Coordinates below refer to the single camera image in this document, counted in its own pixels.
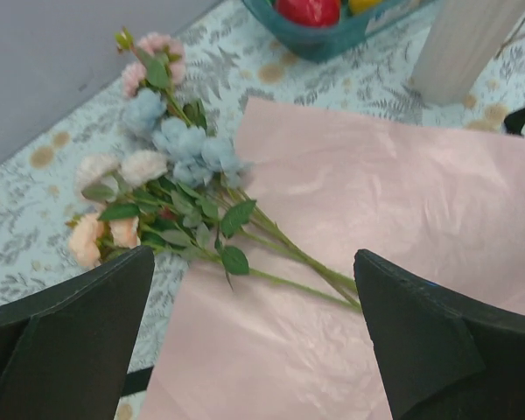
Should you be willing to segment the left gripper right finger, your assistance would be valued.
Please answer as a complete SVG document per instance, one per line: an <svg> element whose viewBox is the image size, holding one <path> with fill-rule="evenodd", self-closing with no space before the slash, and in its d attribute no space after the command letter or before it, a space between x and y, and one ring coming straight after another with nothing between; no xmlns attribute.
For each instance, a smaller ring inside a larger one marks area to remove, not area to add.
<svg viewBox="0 0 525 420"><path fill-rule="evenodd" d="M394 419L525 419L525 316L366 249L353 273Z"/></svg>

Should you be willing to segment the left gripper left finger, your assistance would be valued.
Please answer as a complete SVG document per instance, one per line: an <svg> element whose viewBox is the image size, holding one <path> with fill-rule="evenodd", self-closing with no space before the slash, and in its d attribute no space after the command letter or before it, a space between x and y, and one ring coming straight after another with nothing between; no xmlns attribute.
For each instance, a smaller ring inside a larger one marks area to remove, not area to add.
<svg viewBox="0 0 525 420"><path fill-rule="evenodd" d="M0 419L112 419L150 293L139 246L0 306Z"/></svg>

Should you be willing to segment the purple pink wrapping paper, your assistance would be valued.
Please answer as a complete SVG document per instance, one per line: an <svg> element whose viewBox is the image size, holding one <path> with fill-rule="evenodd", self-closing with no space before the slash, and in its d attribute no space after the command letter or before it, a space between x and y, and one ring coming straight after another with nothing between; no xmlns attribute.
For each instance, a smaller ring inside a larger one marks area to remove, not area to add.
<svg viewBox="0 0 525 420"><path fill-rule="evenodd" d="M305 253L351 275L369 249L525 315L525 138L251 99L248 194ZM197 262L142 419L387 419L363 317Z"/></svg>

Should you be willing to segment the white pink flower stem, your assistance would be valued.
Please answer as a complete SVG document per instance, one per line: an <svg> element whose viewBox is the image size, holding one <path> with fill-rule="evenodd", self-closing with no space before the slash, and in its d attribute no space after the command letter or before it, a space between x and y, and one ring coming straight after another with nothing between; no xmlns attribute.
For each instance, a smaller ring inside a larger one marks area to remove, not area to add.
<svg viewBox="0 0 525 420"><path fill-rule="evenodd" d="M77 168L75 190L94 206L92 213L98 213L101 221L137 217L140 245L146 241L180 244L184 238L172 230L177 216L170 201L139 185L142 180L164 174L166 162L164 155L153 150L140 150L124 160L105 153L94 154L85 157Z"/></svg>

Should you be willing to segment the blue flower stem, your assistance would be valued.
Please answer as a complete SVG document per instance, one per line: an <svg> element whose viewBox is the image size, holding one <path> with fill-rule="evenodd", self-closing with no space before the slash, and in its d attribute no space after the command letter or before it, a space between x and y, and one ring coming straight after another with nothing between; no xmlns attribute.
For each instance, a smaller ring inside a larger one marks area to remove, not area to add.
<svg viewBox="0 0 525 420"><path fill-rule="evenodd" d="M247 239L279 256L306 265L337 292L345 305L358 306L357 289L346 276L302 251L242 187L248 164L233 143L208 128L202 101L179 104L170 89L140 87L122 112L125 129L149 141L167 159L166 172L139 185L170 201L183 236L173 249L215 263L227 278L252 275L278 284L287 280L252 267L233 239Z"/></svg>

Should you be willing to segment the black ribbon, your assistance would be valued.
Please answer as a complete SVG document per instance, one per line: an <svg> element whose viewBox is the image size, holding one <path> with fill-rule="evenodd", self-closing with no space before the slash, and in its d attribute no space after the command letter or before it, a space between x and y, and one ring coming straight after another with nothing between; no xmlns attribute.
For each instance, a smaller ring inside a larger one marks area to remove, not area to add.
<svg viewBox="0 0 525 420"><path fill-rule="evenodd" d="M522 133L525 128L525 107L518 109L504 118L503 129L506 134L525 137Z"/></svg>

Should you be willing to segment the white ribbed vase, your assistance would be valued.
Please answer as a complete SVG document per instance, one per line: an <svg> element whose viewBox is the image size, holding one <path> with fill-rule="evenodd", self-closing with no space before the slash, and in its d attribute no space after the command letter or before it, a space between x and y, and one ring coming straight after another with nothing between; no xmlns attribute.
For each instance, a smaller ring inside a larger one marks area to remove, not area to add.
<svg viewBox="0 0 525 420"><path fill-rule="evenodd" d="M425 102L462 102L525 14L525 1L445 0L411 79Z"/></svg>

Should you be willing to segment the peach flower stem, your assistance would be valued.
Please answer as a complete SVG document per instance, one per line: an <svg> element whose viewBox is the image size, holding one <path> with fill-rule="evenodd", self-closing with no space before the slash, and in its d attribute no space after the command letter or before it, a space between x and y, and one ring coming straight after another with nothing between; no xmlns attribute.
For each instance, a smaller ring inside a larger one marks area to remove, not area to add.
<svg viewBox="0 0 525 420"><path fill-rule="evenodd" d="M68 248L74 260L87 269L96 268L142 243L138 234L139 219L137 217L105 221L100 220L99 216L98 213L78 214L67 223L72 230ZM235 246L222 246L218 252L212 252L201 247L195 239L186 237L185 241L184 247L169 242L157 244L146 241L144 244L158 254L170 252L187 261L202 260L214 263L223 269L227 280L232 277L261 278L276 285L291 287L314 297L354 308L357 311L361 308L360 303L351 297L334 297L301 283L254 269L249 265L244 253Z"/></svg>

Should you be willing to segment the pink flower stem with bud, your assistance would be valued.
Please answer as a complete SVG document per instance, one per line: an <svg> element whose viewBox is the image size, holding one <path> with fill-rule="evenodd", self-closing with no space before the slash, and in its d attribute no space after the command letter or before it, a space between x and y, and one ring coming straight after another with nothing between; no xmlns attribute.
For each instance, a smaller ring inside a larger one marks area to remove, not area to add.
<svg viewBox="0 0 525 420"><path fill-rule="evenodd" d="M175 117L187 127L200 127L209 136L202 100L182 103L176 91L186 77L183 44L169 35L150 32L139 40L128 29L115 34L116 49L129 53L134 61L121 74L122 94L126 100L122 120L137 136L148 136L166 118Z"/></svg>

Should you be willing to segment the teal plastic basket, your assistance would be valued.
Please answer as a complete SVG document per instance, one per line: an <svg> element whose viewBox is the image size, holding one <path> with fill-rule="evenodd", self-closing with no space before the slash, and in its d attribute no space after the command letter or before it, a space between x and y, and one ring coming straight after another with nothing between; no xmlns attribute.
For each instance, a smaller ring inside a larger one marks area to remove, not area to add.
<svg viewBox="0 0 525 420"><path fill-rule="evenodd" d="M314 63L341 55L431 4L430 1L383 1L355 16L344 5L337 24L311 28L279 15L272 1L244 0L242 3L282 45Z"/></svg>

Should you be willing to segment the yellow lemon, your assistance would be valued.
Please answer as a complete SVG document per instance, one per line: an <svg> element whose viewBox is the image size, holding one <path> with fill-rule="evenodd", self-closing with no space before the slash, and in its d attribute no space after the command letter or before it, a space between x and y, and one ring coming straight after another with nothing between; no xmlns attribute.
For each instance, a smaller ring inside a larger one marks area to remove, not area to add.
<svg viewBox="0 0 525 420"><path fill-rule="evenodd" d="M353 16L358 16L366 11L372 10L382 0L348 0L348 9Z"/></svg>

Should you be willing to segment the red dragon fruit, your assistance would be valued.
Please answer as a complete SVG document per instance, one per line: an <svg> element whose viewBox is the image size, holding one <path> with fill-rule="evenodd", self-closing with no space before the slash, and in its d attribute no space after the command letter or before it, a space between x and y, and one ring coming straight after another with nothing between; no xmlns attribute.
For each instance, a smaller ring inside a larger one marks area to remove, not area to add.
<svg viewBox="0 0 525 420"><path fill-rule="evenodd" d="M322 28L340 20L338 0L276 0L274 9L287 20L302 26Z"/></svg>

